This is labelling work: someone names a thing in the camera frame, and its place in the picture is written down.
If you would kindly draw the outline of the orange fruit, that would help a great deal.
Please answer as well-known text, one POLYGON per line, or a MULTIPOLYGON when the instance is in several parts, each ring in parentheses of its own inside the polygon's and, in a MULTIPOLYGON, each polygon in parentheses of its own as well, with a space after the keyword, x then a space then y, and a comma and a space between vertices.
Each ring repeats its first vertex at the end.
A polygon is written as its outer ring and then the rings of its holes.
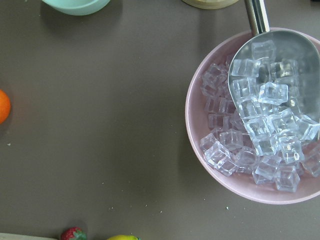
POLYGON ((0 123, 2 124, 11 112, 11 101, 8 95, 0 90, 0 123))

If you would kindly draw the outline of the clear ice cube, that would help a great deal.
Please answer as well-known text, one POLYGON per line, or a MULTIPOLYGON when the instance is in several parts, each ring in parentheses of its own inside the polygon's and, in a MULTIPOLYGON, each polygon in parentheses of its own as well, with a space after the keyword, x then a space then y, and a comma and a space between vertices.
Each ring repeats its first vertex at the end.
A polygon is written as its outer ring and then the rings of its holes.
POLYGON ((236 156, 219 141, 204 152, 204 159, 209 166, 226 177, 231 176, 238 169, 234 163, 236 156))
POLYGON ((223 65, 212 63, 202 75, 202 85, 204 87, 216 88, 226 80, 226 69, 223 65))
POLYGON ((288 101, 288 85, 267 82, 260 86, 258 101, 279 106, 288 101))
POLYGON ((300 183, 300 176, 294 165, 281 165, 277 169, 274 182, 278 191, 295 193, 300 183))

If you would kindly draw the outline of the pink bowl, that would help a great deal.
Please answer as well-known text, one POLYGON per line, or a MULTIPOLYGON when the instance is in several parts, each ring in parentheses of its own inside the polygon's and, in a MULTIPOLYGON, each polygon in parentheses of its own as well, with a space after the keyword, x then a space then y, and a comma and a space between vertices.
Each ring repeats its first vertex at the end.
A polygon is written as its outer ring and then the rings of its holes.
POLYGON ((227 55, 237 51, 252 37, 251 31, 243 31, 224 40, 211 50, 199 64, 190 82, 185 101, 185 125, 190 144, 205 170, 222 186, 246 199, 270 205, 295 204, 320 195, 320 179, 309 174, 302 176, 296 192, 278 191, 272 185, 256 185, 247 174, 224 176, 210 167, 200 149, 200 140, 209 133, 208 117, 203 108, 205 96, 200 91, 201 75, 212 63, 222 63, 227 55))

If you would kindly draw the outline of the yellow lemon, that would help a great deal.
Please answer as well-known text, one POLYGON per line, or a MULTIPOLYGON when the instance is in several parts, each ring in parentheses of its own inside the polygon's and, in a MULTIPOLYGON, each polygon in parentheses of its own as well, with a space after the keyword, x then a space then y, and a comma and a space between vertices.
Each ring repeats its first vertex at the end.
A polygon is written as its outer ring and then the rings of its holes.
POLYGON ((107 240, 140 240, 140 238, 134 235, 119 234, 119 235, 111 236, 107 238, 107 240))

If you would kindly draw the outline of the wooden glass drying stand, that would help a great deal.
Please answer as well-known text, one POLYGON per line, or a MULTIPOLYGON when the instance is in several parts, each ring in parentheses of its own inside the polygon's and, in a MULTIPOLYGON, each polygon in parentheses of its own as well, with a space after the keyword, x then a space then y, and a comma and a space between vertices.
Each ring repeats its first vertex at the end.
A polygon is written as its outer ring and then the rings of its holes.
POLYGON ((184 3, 203 10, 218 10, 229 7, 239 0, 182 0, 184 3))

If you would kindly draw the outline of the red strawberry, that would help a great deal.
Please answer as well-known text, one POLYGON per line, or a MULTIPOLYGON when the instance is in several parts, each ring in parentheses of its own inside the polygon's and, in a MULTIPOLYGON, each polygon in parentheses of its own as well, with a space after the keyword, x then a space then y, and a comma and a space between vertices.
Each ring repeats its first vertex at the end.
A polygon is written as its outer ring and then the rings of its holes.
POLYGON ((71 227, 60 235, 61 240, 87 240, 86 233, 79 227, 71 227))

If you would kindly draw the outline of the mint green bowl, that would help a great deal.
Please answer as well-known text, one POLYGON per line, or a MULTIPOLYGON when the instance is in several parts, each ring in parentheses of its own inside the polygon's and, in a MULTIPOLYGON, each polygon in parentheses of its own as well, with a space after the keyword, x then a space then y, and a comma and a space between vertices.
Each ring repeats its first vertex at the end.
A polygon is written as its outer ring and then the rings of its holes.
POLYGON ((43 0, 53 9, 72 16, 85 16, 104 8, 110 0, 43 0))

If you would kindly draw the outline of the metal ice scoop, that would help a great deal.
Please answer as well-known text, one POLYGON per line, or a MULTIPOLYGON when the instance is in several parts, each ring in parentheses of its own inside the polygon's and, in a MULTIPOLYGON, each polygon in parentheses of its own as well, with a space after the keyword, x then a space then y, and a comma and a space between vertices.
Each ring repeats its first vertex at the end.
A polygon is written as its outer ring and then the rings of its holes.
POLYGON ((262 0, 245 2, 252 37, 234 55, 228 73, 231 97, 253 141, 298 134, 320 137, 320 53, 310 38, 271 30, 262 0), (261 85, 288 85, 281 105, 258 101, 261 85))

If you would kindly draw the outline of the wooden cutting board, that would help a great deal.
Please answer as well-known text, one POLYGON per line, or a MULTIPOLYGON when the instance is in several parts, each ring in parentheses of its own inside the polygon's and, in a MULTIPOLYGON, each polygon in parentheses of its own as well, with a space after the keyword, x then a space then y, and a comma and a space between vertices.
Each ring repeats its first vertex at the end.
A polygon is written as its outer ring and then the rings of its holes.
POLYGON ((56 240, 55 238, 12 234, 12 233, 0 233, 0 240, 56 240))

